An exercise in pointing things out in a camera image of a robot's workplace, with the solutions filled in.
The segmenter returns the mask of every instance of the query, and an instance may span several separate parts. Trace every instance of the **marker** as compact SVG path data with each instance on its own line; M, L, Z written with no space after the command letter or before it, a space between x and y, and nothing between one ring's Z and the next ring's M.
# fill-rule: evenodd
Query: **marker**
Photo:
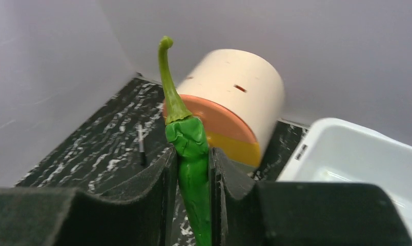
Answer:
M142 125L138 125L138 144L139 144L139 153L141 155L141 166L147 165L146 152L144 151L144 138L142 136Z

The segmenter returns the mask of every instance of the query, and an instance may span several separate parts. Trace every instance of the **cylindrical container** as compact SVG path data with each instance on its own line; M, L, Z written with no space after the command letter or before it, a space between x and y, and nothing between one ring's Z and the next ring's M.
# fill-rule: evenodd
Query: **cylindrical container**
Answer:
M215 50L177 92L202 120L211 147L252 168L260 165L284 101L283 81L270 63L246 51Z

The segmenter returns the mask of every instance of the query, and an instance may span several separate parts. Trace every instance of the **gray wall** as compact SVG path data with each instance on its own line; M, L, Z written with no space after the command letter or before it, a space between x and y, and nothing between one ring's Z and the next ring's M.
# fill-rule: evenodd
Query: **gray wall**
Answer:
M159 80L156 46L175 45L181 80L218 48L256 53L284 78L283 117L338 117L412 145L412 0L100 0L126 55Z
M0 0L0 186L12 186L134 74L94 0Z

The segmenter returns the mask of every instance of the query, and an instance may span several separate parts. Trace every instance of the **small rectangular hole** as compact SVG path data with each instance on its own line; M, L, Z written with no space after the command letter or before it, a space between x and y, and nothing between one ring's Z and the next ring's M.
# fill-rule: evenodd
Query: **small rectangular hole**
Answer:
M242 92L246 92L246 89L240 87L239 85L234 85L234 87Z

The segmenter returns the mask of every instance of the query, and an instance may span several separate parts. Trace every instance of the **white container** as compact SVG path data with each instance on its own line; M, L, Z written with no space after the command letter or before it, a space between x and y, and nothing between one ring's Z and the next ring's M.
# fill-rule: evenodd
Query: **white container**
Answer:
M233 112L257 138L261 155L284 103L283 81L277 70L258 55L233 49L207 54L177 92L212 101Z
M334 118L315 122L277 181L367 182L384 189L412 235L412 147Z

